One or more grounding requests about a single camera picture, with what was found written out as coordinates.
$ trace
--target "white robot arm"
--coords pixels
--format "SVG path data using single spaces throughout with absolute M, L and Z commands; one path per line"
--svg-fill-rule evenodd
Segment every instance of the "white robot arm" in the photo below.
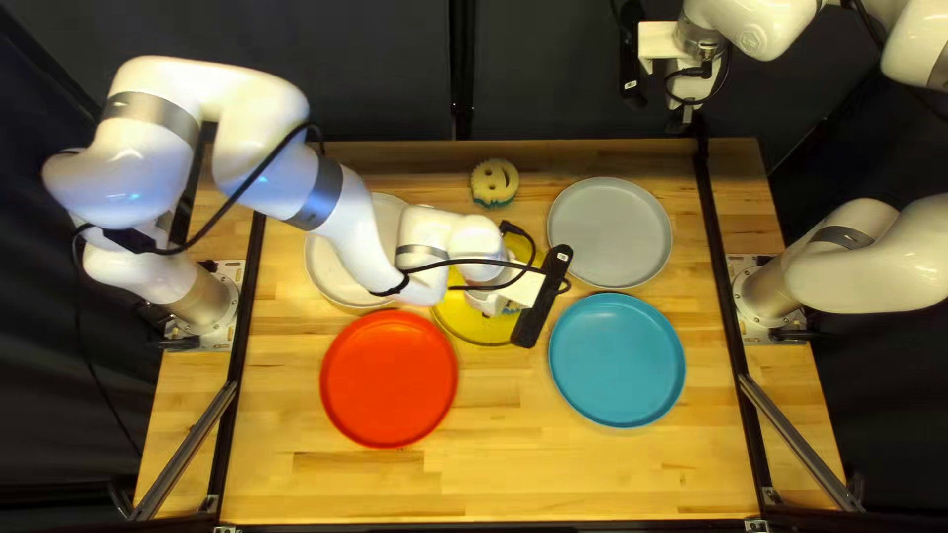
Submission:
M 209 304 L 221 295 L 205 283 L 207 272 L 184 254 L 133 253 L 102 230 L 135 229 L 155 239 L 157 247 L 173 248 L 160 218 L 184 190 L 202 122 L 218 123 L 211 171 L 221 191 L 231 195 L 308 119 L 305 96 L 276 76 L 223 64 L 139 57 L 116 74 L 89 148 L 52 157 L 43 179 L 77 226 L 95 226 L 84 232 L 90 245 L 84 264 L 91 277 L 132 290 L 189 323 L 213 322 L 223 311 Z M 490 219 L 418 206 L 403 212 L 398 267 L 392 265 L 361 177 L 318 155 L 304 138 L 305 131 L 299 131 L 290 139 L 239 202 L 327 237 L 342 264 L 370 292 L 434 305 L 445 296 L 447 268 L 411 275 L 402 269 L 445 259 L 495 263 L 457 265 L 469 285 L 500 285 L 520 272 L 496 264 L 511 258 Z M 507 299 L 530 307 L 544 278 L 528 271 L 498 294 L 470 290 L 467 300 L 488 315 L 500 312 Z
M 892 80 L 948 91 L 948 2 L 944 0 L 862 0 L 888 38 L 882 71 Z M 653 60 L 669 60 L 665 88 L 668 107 L 691 99 L 698 108 L 712 94 L 728 42 L 759 61 L 782 55 L 827 5 L 839 0 L 684 0 L 677 22 L 639 23 L 638 54 L 646 72 Z M 703 76 L 678 75 L 704 68 Z
M 948 298 L 948 193 L 917 200 L 901 213 L 878 200 L 852 200 L 741 277 L 738 311 L 771 327 L 802 305 L 884 313 L 941 302 Z

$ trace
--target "blue plate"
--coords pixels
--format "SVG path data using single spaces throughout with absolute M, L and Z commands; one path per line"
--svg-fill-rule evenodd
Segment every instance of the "blue plate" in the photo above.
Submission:
M 684 349 L 654 307 L 619 293 L 572 305 L 550 337 L 559 393 L 593 422 L 636 428 L 658 420 L 684 387 Z

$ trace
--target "orange plate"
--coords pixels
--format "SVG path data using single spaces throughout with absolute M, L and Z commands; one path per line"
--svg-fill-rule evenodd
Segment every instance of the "orange plate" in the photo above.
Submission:
M 370 448 L 399 448 L 438 427 L 458 388 L 458 360 L 434 324 L 377 311 L 340 333 L 319 373 L 322 406 L 342 434 Z

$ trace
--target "wooden table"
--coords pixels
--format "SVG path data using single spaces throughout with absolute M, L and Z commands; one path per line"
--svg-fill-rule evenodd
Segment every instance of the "wooden table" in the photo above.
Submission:
M 362 173 L 373 191 L 508 219 L 542 247 L 551 203 L 577 179 L 615 175 L 649 190 L 669 214 L 675 244 L 659 276 L 624 292 L 656 306 L 675 326 L 688 364 L 684 393 L 659 422 L 622 432 L 586 421 L 559 397 L 545 362 L 549 331 L 563 309 L 594 292 L 574 280 L 532 350 L 453 340 L 461 380 L 436 432 L 402 450 L 363 449 L 333 428 L 318 390 L 323 353 L 357 316 L 329 304 L 309 282 L 305 235 L 269 222 L 222 521 L 646 520 L 757 513 L 691 166 L 693 141 L 354 142 L 329 143 L 327 151 Z M 489 157 L 505 157 L 521 172 L 520 193 L 502 211 L 481 210 L 467 189 L 467 173 Z M 710 166 L 727 251 L 780 251 L 757 144 L 712 141 Z M 192 228 L 220 201 L 202 183 Z M 242 257 L 249 225 L 249 211 L 229 214 L 193 257 Z M 755 347 L 748 359 L 754 378 L 841 474 L 809 347 Z M 166 355 L 137 497 L 222 385 L 227 364 L 220 355 Z M 775 488 L 793 503 L 830 505 L 763 424 Z M 207 489 L 211 450 L 209 440 L 162 514 L 197 507 Z

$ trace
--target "smiley face sponge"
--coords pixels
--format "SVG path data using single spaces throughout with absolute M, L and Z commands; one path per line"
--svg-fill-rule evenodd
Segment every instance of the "smiley face sponge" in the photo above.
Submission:
M 520 187 L 520 175 L 506 159 L 488 159 L 471 173 L 474 203 L 488 209 L 501 208 L 514 201 Z

